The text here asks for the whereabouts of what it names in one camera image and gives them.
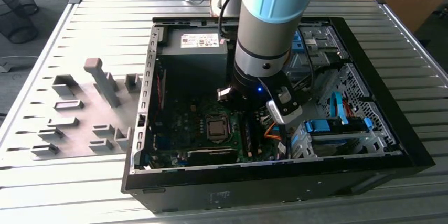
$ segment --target desk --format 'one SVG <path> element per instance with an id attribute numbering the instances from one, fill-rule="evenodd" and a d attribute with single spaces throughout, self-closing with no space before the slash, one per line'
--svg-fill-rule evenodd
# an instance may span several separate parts
<path id="1" fill-rule="evenodd" d="M 363 195 L 287 204 L 155 216 L 122 194 L 125 154 L 33 161 L 34 145 L 17 131 L 25 115 L 39 122 L 50 69 L 82 68 L 83 52 L 101 51 L 119 81 L 125 72 L 145 71 L 155 16 L 207 16 L 209 2 L 182 0 L 83 0 L 69 4 L 35 68 L 0 128 L 0 219 L 15 223 L 447 223 L 448 208 L 448 80 L 386 5 L 369 0 L 313 0 L 307 16 L 345 17 L 407 118 L 435 158 L 437 166 Z M 86 47 L 86 41 L 95 46 Z M 7 151 L 10 147 L 22 147 Z"/>

